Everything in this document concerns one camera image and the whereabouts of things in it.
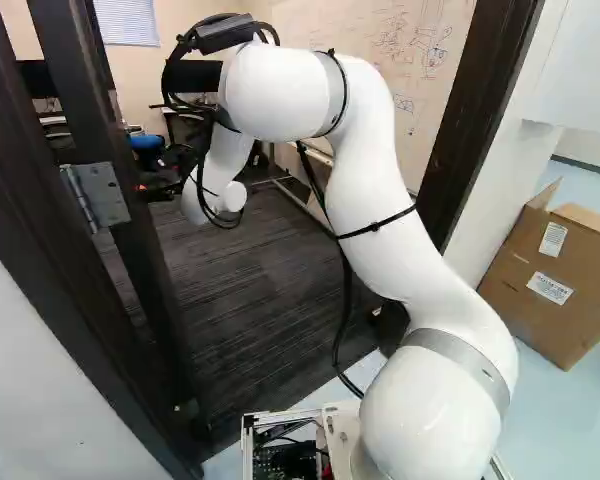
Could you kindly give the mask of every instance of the door frame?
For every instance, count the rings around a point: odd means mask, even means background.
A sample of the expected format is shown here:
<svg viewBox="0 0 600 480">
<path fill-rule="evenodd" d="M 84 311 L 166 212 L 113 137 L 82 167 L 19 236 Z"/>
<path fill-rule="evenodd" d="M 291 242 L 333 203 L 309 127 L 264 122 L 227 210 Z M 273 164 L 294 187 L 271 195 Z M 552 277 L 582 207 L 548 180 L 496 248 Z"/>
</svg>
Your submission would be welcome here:
<svg viewBox="0 0 600 480">
<path fill-rule="evenodd" d="M 82 2 L 54 0 L 53 8 L 81 4 L 86 12 Z M 122 160 L 106 158 L 115 165 L 124 161 L 118 157 Z M 117 173 L 120 180 L 124 173 Z M 132 213 L 126 228 L 155 236 L 152 223 L 136 221 L 133 199 L 128 191 L 123 193 Z M 0 14 L 0 261 L 79 368 L 165 470 L 177 480 L 201 479 L 202 448 L 192 440 L 189 424 L 174 413 L 173 397 L 165 394 L 153 362 L 136 339 L 82 214 L 67 199 Z M 159 257 L 146 245 L 135 249 L 146 255 L 146 273 L 156 263 L 159 267 L 160 260 L 164 265 L 156 246 Z"/>
<path fill-rule="evenodd" d="M 543 5 L 544 0 L 477 0 L 418 192 L 418 213 L 440 252 L 498 131 Z"/>
</svg>

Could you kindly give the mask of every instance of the whiteboard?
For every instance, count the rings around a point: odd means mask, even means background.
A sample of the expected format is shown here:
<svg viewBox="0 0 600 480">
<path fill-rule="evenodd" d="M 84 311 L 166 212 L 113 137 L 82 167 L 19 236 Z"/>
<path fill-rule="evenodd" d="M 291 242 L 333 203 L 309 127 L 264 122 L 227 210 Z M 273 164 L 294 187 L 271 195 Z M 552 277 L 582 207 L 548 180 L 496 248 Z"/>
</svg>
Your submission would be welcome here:
<svg viewBox="0 0 600 480">
<path fill-rule="evenodd" d="M 283 46 L 364 58 L 396 106 L 404 182 L 417 192 L 467 38 L 475 0 L 281 0 L 272 5 Z"/>
</svg>

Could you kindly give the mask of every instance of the beige wall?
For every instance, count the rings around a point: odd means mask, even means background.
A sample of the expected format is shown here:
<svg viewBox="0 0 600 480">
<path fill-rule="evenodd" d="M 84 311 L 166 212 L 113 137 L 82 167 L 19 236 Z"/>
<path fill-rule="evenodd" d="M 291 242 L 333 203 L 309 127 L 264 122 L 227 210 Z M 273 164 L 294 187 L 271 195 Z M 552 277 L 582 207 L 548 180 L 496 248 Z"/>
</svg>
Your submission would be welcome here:
<svg viewBox="0 0 600 480">
<path fill-rule="evenodd" d="M 555 154 L 600 167 L 600 133 L 567 129 Z"/>
<path fill-rule="evenodd" d="M 196 21 L 219 12 L 242 12 L 241 0 L 154 0 L 160 48 L 107 46 L 107 56 L 125 120 L 142 124 L 148 132 L 166 134 L 159 110 L 149 104 L 162 103 L 160 74 L 178 33 Z M 0 10 L 19 60 L 42 58 L 42 51 L 26 0 L 0 0 Z"/>
</svg>

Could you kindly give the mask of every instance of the circuit board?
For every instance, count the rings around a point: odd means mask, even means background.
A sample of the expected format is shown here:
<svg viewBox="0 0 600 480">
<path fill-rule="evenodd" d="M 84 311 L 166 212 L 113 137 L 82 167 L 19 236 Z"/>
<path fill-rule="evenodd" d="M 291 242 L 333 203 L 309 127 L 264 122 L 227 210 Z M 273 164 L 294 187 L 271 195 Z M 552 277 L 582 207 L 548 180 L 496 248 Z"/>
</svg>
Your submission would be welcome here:
<svg viewBox="0 0 600 480">
<path fill-rule="evenodd" d="M 259 448 L 253 453 L 253 479 L 317 480 L 319 459 L 315 442 L 310 445 L 313 447 L 309 450 L 299 449 L 298 444 L 293 443 Z"/>
</svg>

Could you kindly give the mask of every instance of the label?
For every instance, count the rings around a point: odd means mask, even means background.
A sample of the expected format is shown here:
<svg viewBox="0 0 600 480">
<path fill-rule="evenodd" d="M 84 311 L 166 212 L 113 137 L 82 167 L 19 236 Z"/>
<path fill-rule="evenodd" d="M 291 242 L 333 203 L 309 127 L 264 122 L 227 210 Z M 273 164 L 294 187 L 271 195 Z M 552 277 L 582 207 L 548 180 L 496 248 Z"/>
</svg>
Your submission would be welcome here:
<svg viewBox="0 0 600 480">
<path fill-rule="evenodd" d="M 538 251 L 550 257 L 557 257 L 560 255 L 560 250 L 564 244 L 564 239 L 567 238 L 568 232 L 569 229 L 567 227 L 549 222 L 547 229 L 544 231 L 544 237 L 542 237 Z"/>
<path fill-rule="evenodd" d="M 533 277 L 531 277 L 531 280 L 527 283 L 527 288 L 530 288 L 538 295 L 541 295 L 558 305 L 564 305 L 573 293 L 573 288 L 569 288 L 560 282 L 556 282 L 540 272 L 533 274 Z"/>
</svg>

